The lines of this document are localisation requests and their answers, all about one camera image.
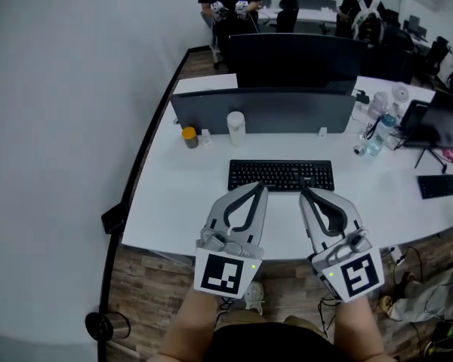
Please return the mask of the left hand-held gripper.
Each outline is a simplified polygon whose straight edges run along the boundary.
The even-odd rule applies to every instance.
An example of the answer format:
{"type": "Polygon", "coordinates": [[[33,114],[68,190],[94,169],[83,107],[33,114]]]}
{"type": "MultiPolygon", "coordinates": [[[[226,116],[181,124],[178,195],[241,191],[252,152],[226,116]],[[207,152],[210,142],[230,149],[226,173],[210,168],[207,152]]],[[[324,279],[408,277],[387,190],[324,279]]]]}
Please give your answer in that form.
{"type": "Polygon", "coordinates": [[[268,195],[263,183],[250,183],[214,202],[206,228],[196,242],[195,290],[232,299],[244,296],[264,255],[260,241],[268,195]],[[250,199],[245,222],[240,227],[232,227],[230,215],[250,199]]]}

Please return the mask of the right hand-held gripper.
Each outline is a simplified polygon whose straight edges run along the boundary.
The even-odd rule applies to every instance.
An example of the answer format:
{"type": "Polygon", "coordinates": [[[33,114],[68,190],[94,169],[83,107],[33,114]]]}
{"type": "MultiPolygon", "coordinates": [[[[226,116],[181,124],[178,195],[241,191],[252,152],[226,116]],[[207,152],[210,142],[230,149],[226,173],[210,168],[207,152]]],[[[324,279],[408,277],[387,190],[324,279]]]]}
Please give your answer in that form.
{"type": "Polygon", "coordinates": [[[314,273],[336,300],[350,302],[384,284],[380,251],[371,245],[368,231],[359,229],[362,220],[351,201],[329,190],[305,188],[299,206],[317,253],[310,257],[314,273]],[[332,237],[346,234],[329,247],[332,237]]]}

